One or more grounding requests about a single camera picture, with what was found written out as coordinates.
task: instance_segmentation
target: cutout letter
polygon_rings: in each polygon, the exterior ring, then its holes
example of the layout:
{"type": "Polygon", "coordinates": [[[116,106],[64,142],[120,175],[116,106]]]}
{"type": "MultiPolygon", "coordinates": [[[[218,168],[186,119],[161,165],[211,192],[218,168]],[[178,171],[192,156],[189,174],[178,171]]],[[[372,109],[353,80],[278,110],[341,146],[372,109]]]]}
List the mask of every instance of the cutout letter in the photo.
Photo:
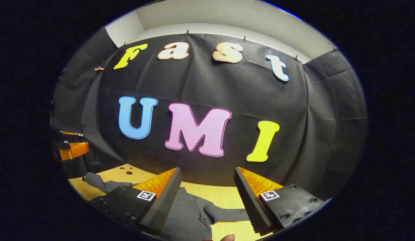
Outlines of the cutout letter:
{"type": "Polygon", "coordinates": [[[169,43],[164,46],[165,50],[158,54],[160,60],[168,60],[173,58],[174,60],[181,60],[188,57],[187,50],[189,44],[185,42],[169,43]]]}
{"type": "Polygon", "coordinates": [[[142,105],[142,121],[140,122],[140,127],[137,129],[130,125],[131,106],[136,100],[133,97],[124,96],[118,102],[120,103],[118,124],[121,132],[133,139],[145,138],[151,130],[152,108],[157,105],[158,101],[154,98],[140,99],[139,103],[142,105]]]}
{"type": "Polygon", "coordinates": [[[120,69],[127,66],[127,60],[132,60],[134,57],[139,53],[139,50],[144,50],[148,47],[148,44],[142,44],[138,46],[134,46],[131,48],[128,48],[126,50],[126,53],[121,58],[121,60],[118,62],[118,64],[114,67],[114,70],[120,69]]]}
{"type": "Polygon", "coordinates": [[[267,59],[271,61],[271,68],[273,69],[273,73],[281,80],[288,81],[289,77],[283,73],[282,67],[286,69],[286,65],[284,62],[280,61],[279,57],[276,55],[266,55],[267,59]]]}
{"type": "Polygon", "coordinates": [[[258,123],[258,128],[260,129],[260,135],[254,151],[246,157],[249,162],[265,162],[267,160],[267,151],[270,148],[274,134],[278,132],[280,127],[277,123],[262,121],[258,123]]]}
{"type": "Polygon", "coordinates": [[[169,110],[172,112],[172,124],[169,140],[164,143],[167,148],[182,150],[183,145],[180,142],[180,133],[182,133],[189,151],[193,151],[198,142],[204,137],[203,145],[198,148],[201,154],[212,157],[224,155],[222,138],[225,125],[231,119],[231,112],[213,108],[206,114],[200,125],[197,125],[189,105],[171,103],[169,110]]]}
{"type": "Polygon", "coordinates": [[[216,46],[216,50],[213,52],[213,58],[217,61],[235,64],[243,59],[243,55],[240,53],[243,51],[243,47],[240,44],[223,42],[216,46]]]}

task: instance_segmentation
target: finger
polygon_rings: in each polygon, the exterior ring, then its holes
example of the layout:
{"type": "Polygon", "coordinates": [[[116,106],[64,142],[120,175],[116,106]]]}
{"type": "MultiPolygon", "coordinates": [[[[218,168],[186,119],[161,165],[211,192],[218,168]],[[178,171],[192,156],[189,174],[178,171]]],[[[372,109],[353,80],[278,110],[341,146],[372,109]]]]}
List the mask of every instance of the finger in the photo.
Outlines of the finger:
{"type": "Polygon", "coordinates": [[[234,234],[225,236],[221,239],[221,241],[234,241],[234,240],[235,240],[234,234]]]}

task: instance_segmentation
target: folded cloth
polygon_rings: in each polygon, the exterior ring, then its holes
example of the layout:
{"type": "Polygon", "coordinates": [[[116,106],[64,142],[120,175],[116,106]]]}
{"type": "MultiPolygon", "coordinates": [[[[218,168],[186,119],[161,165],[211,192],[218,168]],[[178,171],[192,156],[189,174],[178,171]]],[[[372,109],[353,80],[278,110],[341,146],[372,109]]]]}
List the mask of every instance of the folded cloth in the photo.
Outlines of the folded cloth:
{"type": "MultiPolygon", "coordinates": [[[[120,185],[136,186],[127,182],[103,182],[100,175],[89,172],[84,181],[108,193],[120,185]]],[[[211,201],[197,197],[180,187],[160,238],[169,241],[194,241],[212,238],[212,224],[219,221],[248,221],[245,209],[222,209],[211,201]]]]}

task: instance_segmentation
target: orange part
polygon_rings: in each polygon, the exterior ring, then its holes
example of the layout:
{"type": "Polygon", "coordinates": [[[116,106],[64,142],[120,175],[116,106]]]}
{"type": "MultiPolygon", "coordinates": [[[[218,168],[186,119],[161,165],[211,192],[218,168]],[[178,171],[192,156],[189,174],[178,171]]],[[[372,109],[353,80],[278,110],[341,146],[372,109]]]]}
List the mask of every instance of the orange part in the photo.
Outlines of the orange part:
{"type": "Polygon", "coordinates": [[[63,131],[64,135],[77,135],[78,133],[72,133],[72,132],[67,132],[67,131],[63,131]]]}
{"type": "Polygon", "coordinates": [[[169,171],[165,171],[161,174],[156,175],[155,177],[151,179],[144,181],[143,183],[139,183],[133,188],[141,190],[141,191],[153,192],[155,193],[155,195],[157,195],[157,200],[158,200],[158,197],[160,197],[161,193],[163,192],[164,188],[167,185],[167,182],[169,182],[175,170],[176,168],[173,168],[169,171]]]}
{"type": "Polygon", "coordinates": [[[69,143],[69,145],[71,147],[70,149],[60,150],[60,154],[64,161],[82,156],[89,151],[88,142],[74,142],[69,143]]]}
{"type": "Polygon", "coordinates": [[[240,170],[241,174],[243,175],[243,177],[246,179],[247,183],[251,187],[252,192],[255,194],[255,197],[257,197],[259,203],[261,203],[259,200],[259,196],[261,195],[261,193],[272,191],[272,190],[277,190],[283,187],[282,185],[277,184],[271,180],[268,180],[267,178],[262,177],[256,173],[253,173],[251,171],[248,171],[240,167],[238,169],[240,170]]]}

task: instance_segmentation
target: white ceiling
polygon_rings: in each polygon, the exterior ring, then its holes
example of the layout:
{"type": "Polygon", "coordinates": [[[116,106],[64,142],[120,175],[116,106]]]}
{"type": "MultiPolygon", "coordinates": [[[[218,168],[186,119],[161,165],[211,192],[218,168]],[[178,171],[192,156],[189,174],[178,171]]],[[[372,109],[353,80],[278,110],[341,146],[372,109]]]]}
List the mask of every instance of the white ceiling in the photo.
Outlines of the white ceiling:
{"type": "Polygon", "coordinates": [[[316,29],[259,0],[166,0],[136,12],[145,30],[179,23],[216,23],[262,33],[311,59],[332,50],[328,42],[333,43],[316,29]]]}

